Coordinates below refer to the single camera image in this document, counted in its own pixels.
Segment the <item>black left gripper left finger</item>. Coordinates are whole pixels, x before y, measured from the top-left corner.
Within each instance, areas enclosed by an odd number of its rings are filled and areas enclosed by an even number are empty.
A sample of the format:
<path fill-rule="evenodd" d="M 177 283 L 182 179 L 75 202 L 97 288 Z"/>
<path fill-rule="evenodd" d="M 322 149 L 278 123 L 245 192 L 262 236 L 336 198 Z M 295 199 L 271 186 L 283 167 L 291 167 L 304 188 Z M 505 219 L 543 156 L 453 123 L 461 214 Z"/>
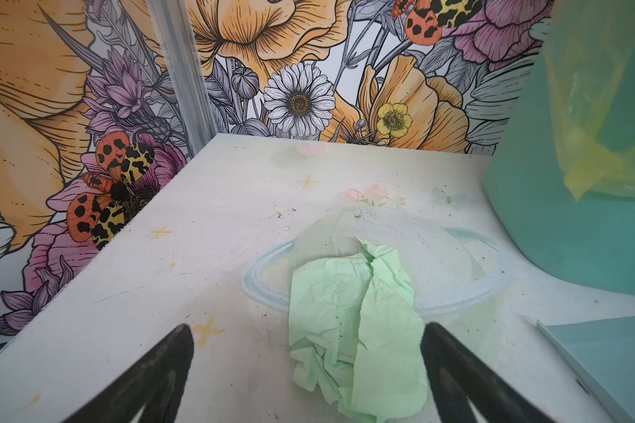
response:
<path fill-rule="evenodd" d="M 192 330 L 176 326 L 67 422 L 174 422 L 194 356 Z"/>

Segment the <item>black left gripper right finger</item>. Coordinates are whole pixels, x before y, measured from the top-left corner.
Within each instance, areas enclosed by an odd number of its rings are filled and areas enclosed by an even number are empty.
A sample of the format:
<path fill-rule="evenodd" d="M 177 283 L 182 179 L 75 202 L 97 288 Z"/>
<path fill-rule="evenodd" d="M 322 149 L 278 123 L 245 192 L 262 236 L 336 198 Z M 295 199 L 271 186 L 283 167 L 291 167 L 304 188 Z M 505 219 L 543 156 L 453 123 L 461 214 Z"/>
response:
<path fill-rule="evenodd" d="M 421 353 L 442 422 L 547 422 L 553 419 L 528 402 L 441 324 L 425 326 Z"/>

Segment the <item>light green paper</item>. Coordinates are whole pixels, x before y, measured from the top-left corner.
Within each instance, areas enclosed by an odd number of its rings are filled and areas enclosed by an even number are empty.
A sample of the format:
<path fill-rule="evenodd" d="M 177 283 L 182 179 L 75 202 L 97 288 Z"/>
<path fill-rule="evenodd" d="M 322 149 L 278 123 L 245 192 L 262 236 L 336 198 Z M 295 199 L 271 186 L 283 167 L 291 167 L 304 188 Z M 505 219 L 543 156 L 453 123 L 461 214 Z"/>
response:
<path fill-rule="evenodd" d="M 348 257 L 294 272 L 289 303 L 293 379 L 361 422 L 420 412 L 428 397 L 425 323 L 398 250 L 361 240 Z"/>

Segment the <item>grey-green plastic dustpan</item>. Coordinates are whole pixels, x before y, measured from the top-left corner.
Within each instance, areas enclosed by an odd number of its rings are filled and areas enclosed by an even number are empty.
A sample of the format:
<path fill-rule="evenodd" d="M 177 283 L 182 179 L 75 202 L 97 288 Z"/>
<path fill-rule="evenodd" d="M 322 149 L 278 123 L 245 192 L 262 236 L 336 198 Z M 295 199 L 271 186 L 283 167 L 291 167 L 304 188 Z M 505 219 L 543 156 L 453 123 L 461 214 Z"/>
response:
<path fill-rule="evenodd" d="M 635 317 L 537 328 L 616 422 L 635 422 Z"/>

